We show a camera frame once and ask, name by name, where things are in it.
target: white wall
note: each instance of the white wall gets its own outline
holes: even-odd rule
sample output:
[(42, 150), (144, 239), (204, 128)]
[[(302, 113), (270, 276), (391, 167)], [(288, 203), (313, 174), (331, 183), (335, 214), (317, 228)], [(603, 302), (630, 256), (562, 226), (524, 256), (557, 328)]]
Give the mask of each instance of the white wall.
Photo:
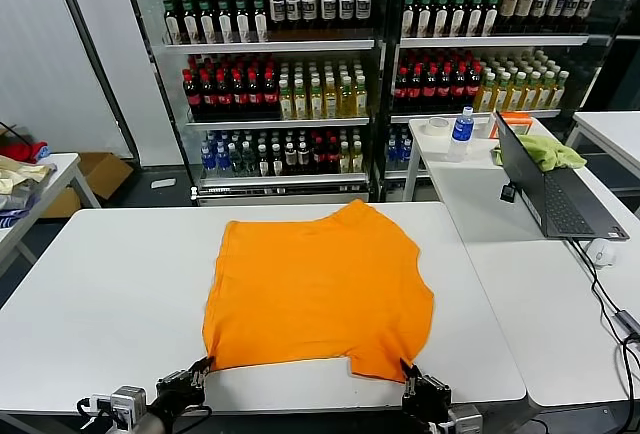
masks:
[(182, 164), (130, 0), (78, 0), (143, 166)]
[(1, 0), (0, 120), (55, 152), (131, 152), (64, 0)]

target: cardboard box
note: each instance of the cardboard box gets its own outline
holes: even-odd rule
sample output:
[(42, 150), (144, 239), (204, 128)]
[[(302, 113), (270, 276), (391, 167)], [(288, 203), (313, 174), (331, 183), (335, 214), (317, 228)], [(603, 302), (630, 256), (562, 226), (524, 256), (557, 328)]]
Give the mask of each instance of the cardboard box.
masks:
[[(108, 152), (81, 152), (79, 167), (93, 193), (104, 200), (108, 200), (133, 172), (127, 163)], [(73, 188), (67, 187), (42, 218), (67, 218), (80, 209), (80, 198)]]

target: blue bottle label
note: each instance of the blue bottle label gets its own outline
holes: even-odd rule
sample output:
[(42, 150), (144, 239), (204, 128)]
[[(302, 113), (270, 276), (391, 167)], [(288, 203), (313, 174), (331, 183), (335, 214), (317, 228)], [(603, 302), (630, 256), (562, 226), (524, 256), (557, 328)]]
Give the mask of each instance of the blue bottle label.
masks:
[(456, 124), (453, 127), (452, 137), (456, 141), (468, 141), (471, 139), (473, 133), (473, 120), (471, 122), (465, 122), (463, 119), (456, 119)]

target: green cloth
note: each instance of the green cloth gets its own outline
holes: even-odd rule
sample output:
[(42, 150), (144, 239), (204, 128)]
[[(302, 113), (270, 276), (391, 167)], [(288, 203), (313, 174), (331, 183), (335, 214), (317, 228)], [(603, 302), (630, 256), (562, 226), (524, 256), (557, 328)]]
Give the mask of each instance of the green cloth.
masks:
[[(576, 151), (560, 143), (557, 139), (547, 136), (518, 136), (529, 155), (540, 166), (542, 172), (552, 171), (556, 167), (570, 167), (579, 169), (587, 164)], [(494, 162), (502, 165), (502, 151), (498, 145), (494, 150)]]

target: laptop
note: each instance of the laptop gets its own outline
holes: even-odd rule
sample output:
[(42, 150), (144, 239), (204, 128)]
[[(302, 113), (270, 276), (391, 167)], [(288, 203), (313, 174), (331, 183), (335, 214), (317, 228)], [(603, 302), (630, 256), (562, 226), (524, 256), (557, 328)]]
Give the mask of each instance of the laptop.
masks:
[(571, 168), (542, 172), (518, 136), (496, 113), (502, 164), (548, 238), (622, 241), (629, 235)]

